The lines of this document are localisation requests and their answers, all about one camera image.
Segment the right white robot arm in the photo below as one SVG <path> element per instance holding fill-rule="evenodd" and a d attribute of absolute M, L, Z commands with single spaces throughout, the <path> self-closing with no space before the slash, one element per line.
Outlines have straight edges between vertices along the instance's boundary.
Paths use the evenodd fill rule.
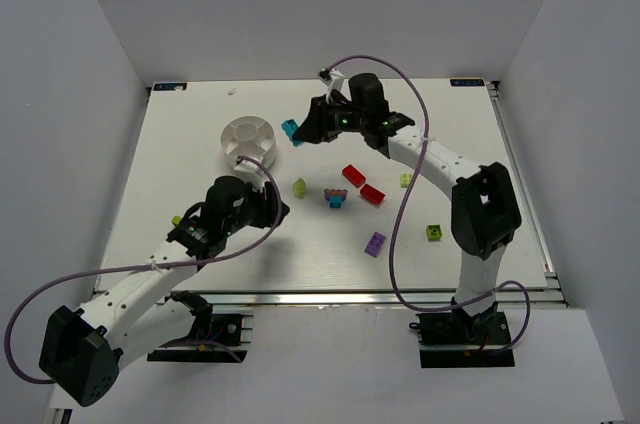
<path fill-rule="evenodd" d="M 471 319 L 493 313 L 499 267 L 522 224 L 508 169 L 498 162 L 480 165 L 426 137 L 413 119 L 390 110 L 373 73 L 346 79 L 322 70 L 319 77 L 327 91 L 312 99 L 295 139 L 321 144 L 358 133 L 371 149 L 439 189 L 450 201 L 451 234 L 461 250 L 453 309 Z"/>

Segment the dark green lego brick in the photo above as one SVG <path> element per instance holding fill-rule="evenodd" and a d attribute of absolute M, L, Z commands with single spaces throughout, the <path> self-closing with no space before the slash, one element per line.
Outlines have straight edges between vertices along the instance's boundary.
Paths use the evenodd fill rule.
<path fill-rule="evenodd" d="M 431 224 L 426 227 L 426 237 L 429 242 L 438 242 L 443 237 L 442 228 L 438 224 Z"/>

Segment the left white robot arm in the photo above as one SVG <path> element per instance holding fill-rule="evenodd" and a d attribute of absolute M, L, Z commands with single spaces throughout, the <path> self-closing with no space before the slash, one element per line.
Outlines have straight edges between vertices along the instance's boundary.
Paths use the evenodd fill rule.
<path fill-rule="evenodd" d="M 104 397 L 121 371 L 156 348 L 210 337 L 211 304 L 178 285 L 220 255 L 238 231 L 273 229 L 288 212 L 270 179 L 255 187 L 235 176 L 217 178 L 142 269 L 75 310 L 62 306 L 52 313 L 40 369 L 77 404 L 88 407 Z"/>

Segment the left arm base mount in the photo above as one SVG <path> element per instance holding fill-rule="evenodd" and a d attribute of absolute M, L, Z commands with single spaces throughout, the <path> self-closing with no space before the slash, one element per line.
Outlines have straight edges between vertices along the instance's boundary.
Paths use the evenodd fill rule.
<path fill-rule="evenodd" d="M 252 338 L 253 315 L 239 310 L 216 310 L 201 295 L 173 292 L 166 301 L 184 305 L 193 322 L 189 333 L 153 352 L 148 362 L 241 364 Z"/>

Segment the cyan lego brick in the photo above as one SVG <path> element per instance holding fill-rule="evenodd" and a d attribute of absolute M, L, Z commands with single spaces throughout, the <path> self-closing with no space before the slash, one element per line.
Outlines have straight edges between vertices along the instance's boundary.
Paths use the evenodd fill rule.
<path fill-rule="evenodd" d="M 299 147 L 303 144 L 303 141 L 294 138 L 294 134 L 298 128 L 299 126 L 294 119 L 288 119 L 281 123 L 281 129 L 294 147 Z"/>

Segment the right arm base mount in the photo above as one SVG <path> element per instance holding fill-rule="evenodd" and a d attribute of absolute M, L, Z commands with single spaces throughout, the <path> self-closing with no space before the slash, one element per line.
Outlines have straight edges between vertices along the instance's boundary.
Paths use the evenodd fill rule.
<path fill-rule="evenodd" d="M 504 312 L 468 326 L 459 312 L 422 313 L 409 329 L 416 335 L 423 369 L 512 368 L 511 333 Z"/>

